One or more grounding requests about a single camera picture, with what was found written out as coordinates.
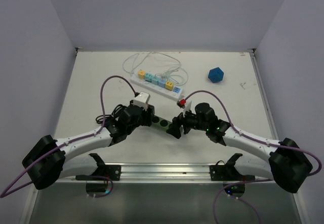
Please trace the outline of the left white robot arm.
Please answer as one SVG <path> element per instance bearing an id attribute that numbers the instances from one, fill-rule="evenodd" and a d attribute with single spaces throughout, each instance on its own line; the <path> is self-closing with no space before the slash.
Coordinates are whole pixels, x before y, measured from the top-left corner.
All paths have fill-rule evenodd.
<path id="1" fill-rule="evenodd" d="M 154 113 L 153 105 L 140 107 L 132 100 L 116 119 L 106 119 L 102 128 L 72 138 L 42 137 L 22 160 L 22 165 L 36 189 L 45 189 L 67 176 L 63 168 L 67 162 L 91 150 L 118 144 L 139 126 L 150 127 Z"/>

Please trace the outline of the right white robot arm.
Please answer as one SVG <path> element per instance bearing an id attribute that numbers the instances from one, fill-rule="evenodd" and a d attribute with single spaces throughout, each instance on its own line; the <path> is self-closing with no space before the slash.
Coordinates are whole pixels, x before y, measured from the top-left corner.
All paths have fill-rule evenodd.
<path id="1" fill-rule="evenodd" d="M 236 129 L 229 122 L 219 119 L 208 103 L 199 103 L 195 111 L 185 110 L 172 120 L 167 133 L 179 139 L 192 129 L 204 131 L 214 143 L 243 150 L 256 158 L 239 156 L 237 162 L 228 164 L 225 173 L 232 180 L 253 169 L 254 176 L 275 181 L 282 189 L 296 193 L 313 169 L 295 141 L 264 139 Z"/>

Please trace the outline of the green power strip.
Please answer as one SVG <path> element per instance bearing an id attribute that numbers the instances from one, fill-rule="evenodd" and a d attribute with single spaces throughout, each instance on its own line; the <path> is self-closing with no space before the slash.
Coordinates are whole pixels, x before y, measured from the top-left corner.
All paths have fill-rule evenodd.
<path id="1" fill-rule="evenodd" d="M 151 126 L 162 131 L 167 131 L 173 124 L 164 118 L 153 116 Z"/>

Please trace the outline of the blue plug adapter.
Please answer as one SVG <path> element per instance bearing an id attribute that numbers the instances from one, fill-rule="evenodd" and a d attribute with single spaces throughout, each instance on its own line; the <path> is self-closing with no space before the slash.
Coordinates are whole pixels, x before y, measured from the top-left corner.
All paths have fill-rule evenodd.
<path id="1" fill-rule="evenodd" d="M 223 77 L 224 77 L 224 72 L 220 67 L 213 68 L 208 73 L 208 79 L 212 83 L 221 82 L 223 80 Z"/>

